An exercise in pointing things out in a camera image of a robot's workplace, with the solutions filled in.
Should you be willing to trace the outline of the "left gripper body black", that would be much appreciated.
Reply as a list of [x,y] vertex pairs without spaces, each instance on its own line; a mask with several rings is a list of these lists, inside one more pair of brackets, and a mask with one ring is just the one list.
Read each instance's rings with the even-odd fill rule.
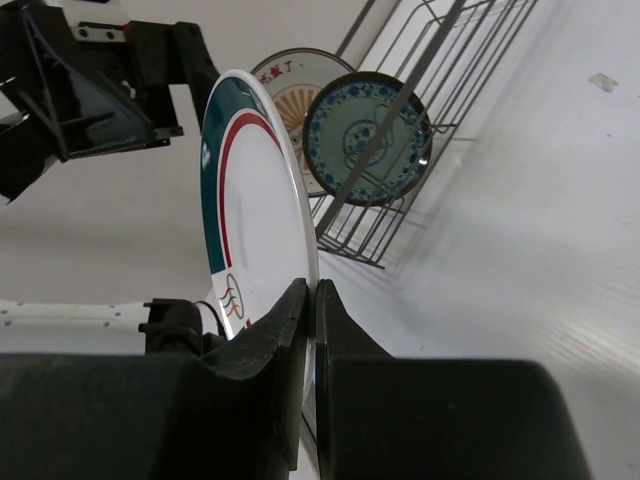
[[61,160],[141,148],[150,119],[90,65],[60,7],[11,1],[1,7],[1,87],[32,114]]

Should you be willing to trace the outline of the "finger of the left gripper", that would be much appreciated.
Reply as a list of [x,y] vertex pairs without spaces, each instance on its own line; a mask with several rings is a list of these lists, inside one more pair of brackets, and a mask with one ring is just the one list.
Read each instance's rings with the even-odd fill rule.
[[169,87],[187,85],[202,118],[219,73],[194,23],[130,21],[116,26],[81,22],[72,29],[93,68],[129,97],[150,119],[153,145],[182,136]]

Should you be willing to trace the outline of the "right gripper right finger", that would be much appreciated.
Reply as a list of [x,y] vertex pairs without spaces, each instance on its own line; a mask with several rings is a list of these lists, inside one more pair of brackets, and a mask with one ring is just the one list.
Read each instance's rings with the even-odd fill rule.
[[316,295],[316,417],[325,479],[588,479],[561,390],[526,360],[402,359]]

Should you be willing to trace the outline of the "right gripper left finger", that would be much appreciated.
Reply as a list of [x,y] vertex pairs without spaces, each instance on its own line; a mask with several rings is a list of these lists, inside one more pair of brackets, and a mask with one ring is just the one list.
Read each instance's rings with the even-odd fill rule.
[[285,479],[298,463],[306,284],[210,352],[154,322],[140,356],[5,355],[5,479]]

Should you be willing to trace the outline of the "orange sunburst white plate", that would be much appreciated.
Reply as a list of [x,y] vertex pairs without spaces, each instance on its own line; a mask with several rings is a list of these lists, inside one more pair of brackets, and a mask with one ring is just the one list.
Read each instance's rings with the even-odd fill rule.
[[346,61],[327,51],[298,47],[279,51],[258,63],[251,73],[271,96],[289,134],[309,197],[326,191],[315,180],[303,151],[303,126],[316,95],[332,81],[354,72]]

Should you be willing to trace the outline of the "white plate green red rim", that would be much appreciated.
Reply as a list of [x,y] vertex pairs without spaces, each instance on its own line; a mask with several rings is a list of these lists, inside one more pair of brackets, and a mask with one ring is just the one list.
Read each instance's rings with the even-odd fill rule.
[[245,71],[224,73],[210,93],[200,185],[209,300],[226,336],[206,356],[218,383],[214,450],[228,479],[285,479],[313,372],[318,255],[287,131]]

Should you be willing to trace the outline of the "blue floral green plate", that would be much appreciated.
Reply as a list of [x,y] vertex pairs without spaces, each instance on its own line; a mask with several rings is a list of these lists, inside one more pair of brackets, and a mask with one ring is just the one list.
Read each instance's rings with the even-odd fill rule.
[[[403,83],[379,72],[355,72],[329,83],[303,126],[303,151],[315,180],[335,196],[374,139]],[[407,195],[426,172],[433,128],[421,100],[410,95],[355,181],[346,202],[382,206]]]

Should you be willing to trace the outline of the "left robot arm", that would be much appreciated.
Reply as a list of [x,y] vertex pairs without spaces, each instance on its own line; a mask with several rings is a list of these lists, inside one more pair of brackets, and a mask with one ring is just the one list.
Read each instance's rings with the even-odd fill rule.
[[195,23],[130,20],[118,1],[3,3],[2,204],[56,162],[169,145],[184,133],[171,86],[202,120],[218,77]]

